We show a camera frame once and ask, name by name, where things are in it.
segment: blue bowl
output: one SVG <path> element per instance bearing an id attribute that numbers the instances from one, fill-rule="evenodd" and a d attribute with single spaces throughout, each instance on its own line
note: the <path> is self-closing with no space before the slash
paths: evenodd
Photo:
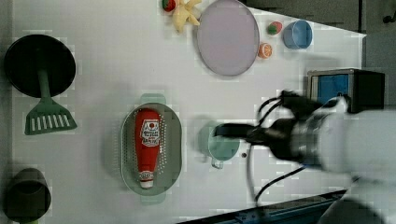
<path id="1" fill-rule="evenodd" d="M 312 42 L 312 29 L 306 21 L 295 21 L 283 31 L 283 42 L 289 49 L 307 49 Z"/>

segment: red ketchup bottle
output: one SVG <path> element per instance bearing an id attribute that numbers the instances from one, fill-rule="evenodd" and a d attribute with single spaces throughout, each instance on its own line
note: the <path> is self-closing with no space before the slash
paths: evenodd
<path id="1" fill-rule="evenodd" d="M 135 117 L 134 146 L 140 186 L 152 188 L 154 169 L 160 151 L 160 115 L 153 109 L 142 109 Z"/>

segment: green spatula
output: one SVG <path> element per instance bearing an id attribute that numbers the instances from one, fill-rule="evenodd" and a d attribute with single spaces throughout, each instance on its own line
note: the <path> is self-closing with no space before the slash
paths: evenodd
<path id="1" fill-rule="evenodd" d="M 26 116 L 25 134 L 54 133 L 77 128 L 70 112 L 50 97 L 50 85 L 44 56 L 35 51 L 41 100 Z"/>

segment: ketchup label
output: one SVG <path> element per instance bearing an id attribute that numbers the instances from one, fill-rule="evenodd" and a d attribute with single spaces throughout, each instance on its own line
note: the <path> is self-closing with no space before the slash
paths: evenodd
<path id="1" fill-rule="evenodd" d="M 158 146 L 160 144 L 160 122 L 157 119 L 145 119 L 140 137 L 144 146 Z"/>
<path id="2" fill-rule="evenodd" d="M 143 171 L 139 173 L 139 179 L 142 180 L 152 180 L 154 178 L 154 173 L 150 171 Z"/>

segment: green tray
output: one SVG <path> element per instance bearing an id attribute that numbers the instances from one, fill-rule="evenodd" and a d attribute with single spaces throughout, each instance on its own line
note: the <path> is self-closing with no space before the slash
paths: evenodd
<path id="1" fill-rule="evenodd" d="M 145 204 L 161 203 L 181 171 L 181 123 L 168 106 L 163 95 L 147 93 L 141 97 L 141 106 L 131 112 L 121 127 L 120 170 L 126 186 L 141 195 Z M 142 108 L 157 110 L 161 116 L 161 145 L 151 189 L 142 189 L 138 179 L 137 159 L 134 151 L 134 118 Z"/>

